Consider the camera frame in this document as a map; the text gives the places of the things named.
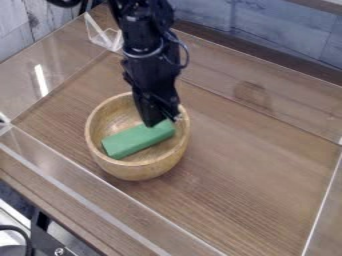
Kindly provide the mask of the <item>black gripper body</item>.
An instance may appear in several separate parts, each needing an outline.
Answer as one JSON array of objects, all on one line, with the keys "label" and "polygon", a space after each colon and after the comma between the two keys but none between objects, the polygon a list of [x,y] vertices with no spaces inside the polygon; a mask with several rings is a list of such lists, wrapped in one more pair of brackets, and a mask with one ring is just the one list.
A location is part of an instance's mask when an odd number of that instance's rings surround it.
[{"label": "black gripper body", "polygon": [[190,53],[176,34],[168,31],[147,52],[125,47],[123,55],[123,75],[132,91],[156,102],[178,102],[175,81],[188,66]]}]

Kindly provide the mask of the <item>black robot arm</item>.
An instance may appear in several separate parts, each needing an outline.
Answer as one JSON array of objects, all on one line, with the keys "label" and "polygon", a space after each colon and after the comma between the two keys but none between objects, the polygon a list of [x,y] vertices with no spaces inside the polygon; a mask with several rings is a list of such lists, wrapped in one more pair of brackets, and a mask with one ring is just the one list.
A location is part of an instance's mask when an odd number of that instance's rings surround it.
[{"label": "black robot arm", "polygon": [[168,0],[107,0],[123,34],[123,78],[131,86],[135,107],[147,127],[175,121],[180,99],[175,81],[187,67],[180,49],[187,46],[171,31],[174,8]]}]

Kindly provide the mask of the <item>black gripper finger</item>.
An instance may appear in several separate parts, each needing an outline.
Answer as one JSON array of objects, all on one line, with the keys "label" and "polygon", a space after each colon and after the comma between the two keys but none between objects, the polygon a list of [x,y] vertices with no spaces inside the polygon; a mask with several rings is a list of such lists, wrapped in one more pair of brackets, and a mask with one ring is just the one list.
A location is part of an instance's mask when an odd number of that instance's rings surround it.
[{"label": "black gripper finger", "polygon": [[147,127],[153,127],[167,118],[163,111],[163,103],[156,94],[135,92],[133,102],[141,121]]},{"label": "black gripper finger", "polygon": [[157,98],[157,106],[160,117],[159,120],[170,119],[175,121],[180,115],[179,104],[180,100],[178,96],[160,96]]}]

